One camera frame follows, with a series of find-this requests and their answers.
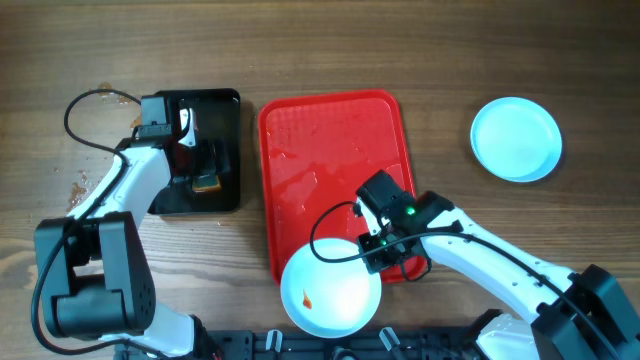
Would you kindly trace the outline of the orange green sponge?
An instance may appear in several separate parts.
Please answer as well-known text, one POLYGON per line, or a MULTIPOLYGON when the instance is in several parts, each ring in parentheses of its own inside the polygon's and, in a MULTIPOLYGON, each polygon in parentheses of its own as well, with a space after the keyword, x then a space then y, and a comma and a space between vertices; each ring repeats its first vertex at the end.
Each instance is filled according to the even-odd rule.
POLYGON ((192 191, 195 193, 216 192, 221 188, 220 180, 217 175, 200 175, 192 178, 192 191))

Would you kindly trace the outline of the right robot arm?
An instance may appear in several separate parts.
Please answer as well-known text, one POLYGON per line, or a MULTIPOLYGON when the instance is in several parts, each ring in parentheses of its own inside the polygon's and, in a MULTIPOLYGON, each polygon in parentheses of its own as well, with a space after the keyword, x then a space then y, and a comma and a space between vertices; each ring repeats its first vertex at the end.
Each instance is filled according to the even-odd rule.
POLYGON ((378 273, 422 257, 492 293, 514 313, 480 323, 473 343, 488 359, 636 359, 639 315, 617 279, 592 264, 582 272, 539 259, 475 223, 451 201, 402 190, 384 171, 356 191, 367 233, 358 245, 378 273))

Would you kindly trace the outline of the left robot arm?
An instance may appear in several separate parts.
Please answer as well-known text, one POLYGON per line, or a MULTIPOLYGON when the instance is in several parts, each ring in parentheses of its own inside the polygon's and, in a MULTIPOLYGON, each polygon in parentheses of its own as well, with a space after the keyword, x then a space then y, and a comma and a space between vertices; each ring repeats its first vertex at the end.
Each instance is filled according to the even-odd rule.
POLYGON ((31 325, 82 352, 109 346, 158 359, 219 359, 202 322, 160 304, 139 237, 147 214, 235 210, 240 195, 241 104, 232 89, 164 90, 139 99, 141 122, 111 153, 95 191, 34 233, 38 279, 31 325))

